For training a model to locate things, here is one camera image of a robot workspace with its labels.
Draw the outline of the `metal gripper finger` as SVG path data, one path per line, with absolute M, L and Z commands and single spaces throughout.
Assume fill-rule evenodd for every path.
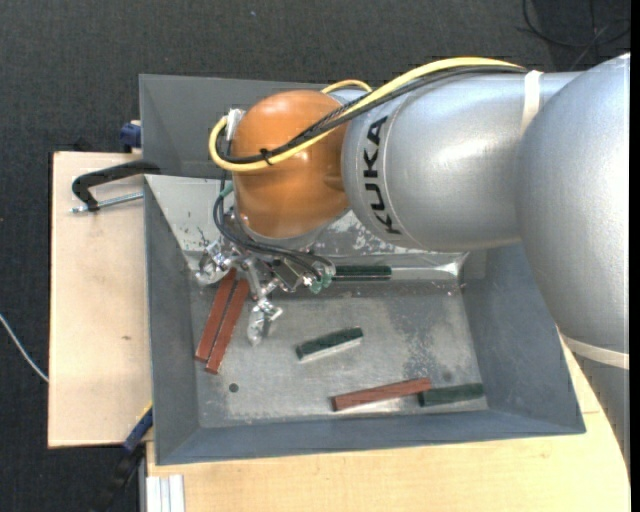
M 269 299 L 260 299 L 251 309 L 247 326 L 249 343 L 255 347 L 268 337 L 272 323 L 283 313 L 283 309 Z
M 201 286 L 210 286 L 219 282 L 233 268 L 237 253 L 234 245 L 227 240 L 215 240 L 202 253 L 195 273 L 195 279 Z

